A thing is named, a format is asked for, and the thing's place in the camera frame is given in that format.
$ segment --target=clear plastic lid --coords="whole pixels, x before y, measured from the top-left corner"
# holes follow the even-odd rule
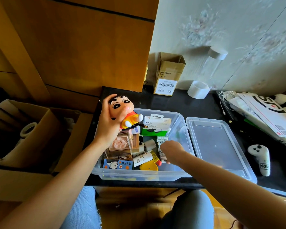
[[[257,183],[247,158],[226,122],[188,117],[186,125],[198,158]]]

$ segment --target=right arm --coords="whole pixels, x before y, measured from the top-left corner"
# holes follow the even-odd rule
[[[192,175],[238,221],[250,229],[286,229],[286,202],[264,188],[184,151],[166,141],[167,160]]]

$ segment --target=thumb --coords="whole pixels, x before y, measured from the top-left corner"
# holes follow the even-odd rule
[[[126,115],[129,113],[129,110],[130,110],[129,106],[126,106],[122,110],[121,114],[117,117],[119,123],[121,123],[125,119]]]

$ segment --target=wooden floor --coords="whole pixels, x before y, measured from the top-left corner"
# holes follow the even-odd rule
[[[161,218],[172,209],[177,196],[184,192],[180,190],[165,197],[173,190],[163,188],[97,188],[100,195],[96,203],[102,218],[103,229],[157,228]],[[203,191],[209,196],[214,207],[214,228],[242,228],[242,225],[208,191]],[[0,221],[19,204],[20,202],[0,201]]]

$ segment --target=desk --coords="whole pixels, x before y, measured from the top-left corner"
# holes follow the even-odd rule
[[[227,121],[222,113],[222,109],[218,105],[218,98],[216,93],[208,94],[203,100],[193,99],[188,96],[187,91],[175,90],[172,97],[154,95],[151,86],[144,86],[142,92],[125,91],[116,88],[103,87],[100,99],[103,100],[110,94],[123,94],[130,98],[135,108],[154,109],[161,111],[178,112],[183,115],[184,119],[187,117],[201,117],[211,118]],[[98,104],[91,125],[88,131],[84,148],[88,146],[95,134],[97,122],[101,112],[101,103]],[[268,190],[286,196],[286,166],[282,161],[276,157],[271,156],[271,176],[263,177],[259,173],[257,163],[252,156],[248,154],[247,147],[250,142],[247,142],[239,133],[233,130],[233,133],[240,144],[242,150],[255,172],[257,177],[257,184],[268,188]],[[200,189],[203,188],[194,178],[180,178],[173,182],[154,182],[154,181],[118,181],[118,180],[102,180],[98,175],[91,174],[86,185],[89,186],[110,186],[110,187],[158,187],[158,188],[182,188],[182,189]]]

